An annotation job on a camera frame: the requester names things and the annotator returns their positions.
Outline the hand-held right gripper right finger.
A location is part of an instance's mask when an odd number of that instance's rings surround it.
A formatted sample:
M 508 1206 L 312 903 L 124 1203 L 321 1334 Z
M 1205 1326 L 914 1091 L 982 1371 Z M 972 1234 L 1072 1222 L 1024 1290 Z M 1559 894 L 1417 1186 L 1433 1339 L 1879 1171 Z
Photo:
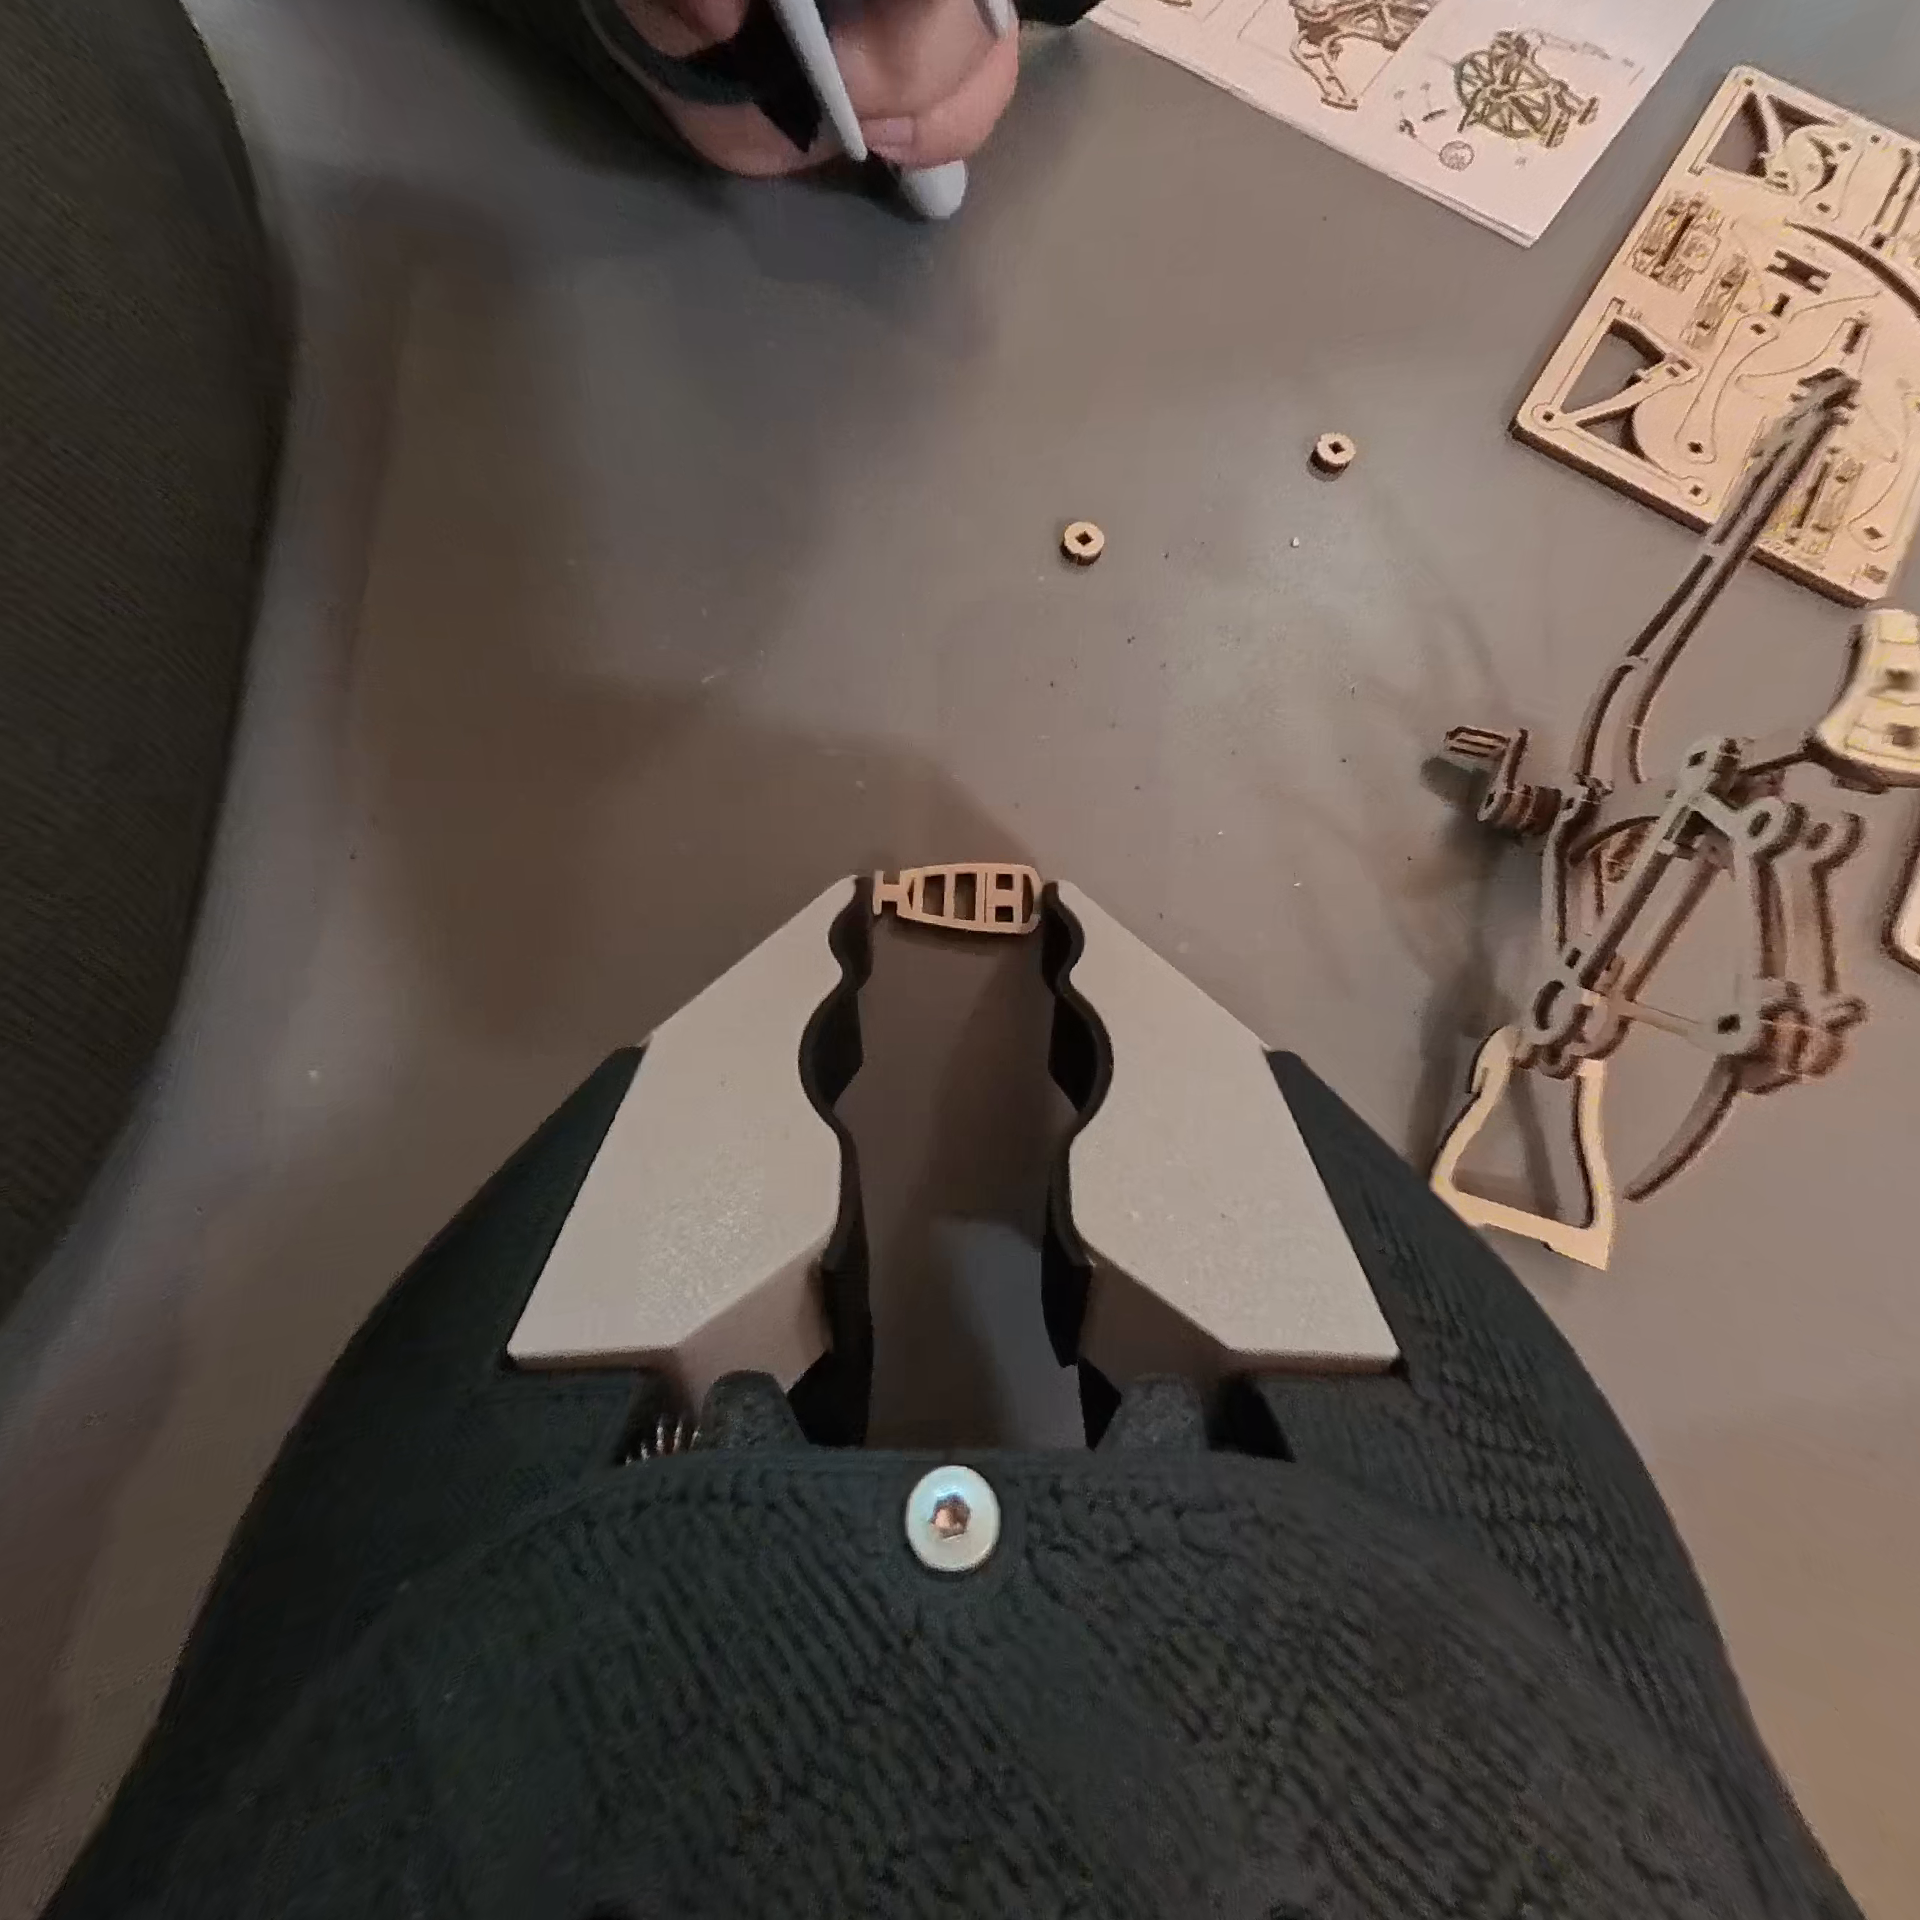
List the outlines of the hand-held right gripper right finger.
M 1089 1447 L 1173 1380 L 1388 1375 L 1401 1344 L 1253 1026 L 1072 883 L 1039 900 L 1047 1074 L 1042 1317 Z

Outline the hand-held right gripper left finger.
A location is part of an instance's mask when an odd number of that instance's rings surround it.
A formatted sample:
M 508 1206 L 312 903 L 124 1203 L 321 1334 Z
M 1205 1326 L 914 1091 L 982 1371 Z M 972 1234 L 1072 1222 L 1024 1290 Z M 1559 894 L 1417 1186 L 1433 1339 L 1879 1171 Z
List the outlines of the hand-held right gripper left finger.
M 813 1442 L 868 1440 L 871 1253 L 837 1106 L 871 971 L 872 886 L 834 880 L 648 1034 L 510 1363 L 642 1371 L 688 1407 L 759 1373 Z

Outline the small slotted wooden part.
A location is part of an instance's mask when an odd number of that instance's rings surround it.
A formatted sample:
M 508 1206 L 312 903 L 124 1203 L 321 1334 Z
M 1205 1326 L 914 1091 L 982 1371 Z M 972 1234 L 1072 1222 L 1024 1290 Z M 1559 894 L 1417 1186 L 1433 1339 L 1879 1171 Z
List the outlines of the small slotted wooden part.
M 1022 939 L 1039 926 L 1042 894 L 1042 875 L 1015 861 L 944 861 L 871 878 L 878 918 L 956 938 Z

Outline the partly assembled wooden model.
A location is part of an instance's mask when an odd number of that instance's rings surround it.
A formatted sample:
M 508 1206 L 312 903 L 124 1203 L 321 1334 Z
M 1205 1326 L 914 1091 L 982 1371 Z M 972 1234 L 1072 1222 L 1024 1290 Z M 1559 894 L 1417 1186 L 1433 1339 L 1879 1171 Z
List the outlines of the partly assembled wooden model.
M 1441 756 L 1478 776 L 1478 822 L 1542 847 L 1541 958 L 1520 1018 L 1478 1045 L 1465 1104 L 1429 1173 L 1430 1191 L 1476 1230 L 1606 1269 L 1622 1203 L 1666 1189 L 1737 1101 L 1832 1071 L 1865 1019 L 1865 1002 L 1840 981 L 1832 924 L 1832 875 L 1861 851 L 1865 820 L 1793 799 L 1788 781 L 1812 767 L 1868 798 L 1916 789 L 1916 615 L 1876 607 L 1855 623 L 1844 677 L 1815 723 L 1708 733 L 1656 774 L 1642 760 L 1670 672 L 1816 456 L 1836 452 L 1857 389 L 1837 367 L 1793 384 L 1679 586 L 1599 675 L 1560 774 L 1525 779 L 1522 730 L 1445 735 Z M 1705 1071 L 1668 1140 L 1621 1184 L 1604 1092 L 1609 1062 L 1637 1031 L 1690 1047 Z M 1522 1071 L 1570 1084 L 1578 1218 L 1511 1206 L 1460 1181 L 1460 1163 Z

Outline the wooden parts sheet curved cutouts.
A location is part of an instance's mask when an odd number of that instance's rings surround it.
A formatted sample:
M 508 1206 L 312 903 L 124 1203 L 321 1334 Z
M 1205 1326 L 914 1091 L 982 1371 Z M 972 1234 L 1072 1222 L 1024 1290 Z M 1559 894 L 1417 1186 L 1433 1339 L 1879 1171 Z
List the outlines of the wooden parts sheet curved cutouts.
M 1853 412 L 1758 557 L 1886 603 L 1917 519 L 1917 139 L 1735 67 L 1513 416 L 1517 440 L 1703 533 L 1796 390 Z

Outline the person's left hand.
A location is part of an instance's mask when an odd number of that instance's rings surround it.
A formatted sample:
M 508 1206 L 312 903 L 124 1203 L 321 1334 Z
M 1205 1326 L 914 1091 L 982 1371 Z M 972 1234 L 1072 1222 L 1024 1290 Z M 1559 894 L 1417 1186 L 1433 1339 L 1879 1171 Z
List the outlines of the person's left hand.
M 871 156 L 928 168 L 972 158 L 1020 77 L 1020 44 L 976 2 L 828 5 L 828 32 Z M 754 104 L 692 103 L 657 80 L 640 87 L 706 163 L 730 176 L 794 176 L 837 158 L 830 130 L 798 151 Z

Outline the printed instruction sheet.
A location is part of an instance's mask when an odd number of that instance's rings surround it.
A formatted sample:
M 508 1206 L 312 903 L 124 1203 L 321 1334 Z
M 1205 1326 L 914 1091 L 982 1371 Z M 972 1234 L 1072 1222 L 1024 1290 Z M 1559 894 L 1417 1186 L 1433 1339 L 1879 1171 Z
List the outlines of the printed instruction sheet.
M 1708 2 L 1114 2 L 1089 21 L 1529 247 Z

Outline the dark cloth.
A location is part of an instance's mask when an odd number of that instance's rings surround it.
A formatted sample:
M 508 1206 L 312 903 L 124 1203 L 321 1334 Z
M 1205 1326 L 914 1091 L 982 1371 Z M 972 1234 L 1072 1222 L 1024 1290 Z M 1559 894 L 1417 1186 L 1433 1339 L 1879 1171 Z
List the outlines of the dark cloth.
M 175 1010 L 271 542 L 292 318 L 182 5 L 2 5 L 2 1301 Z

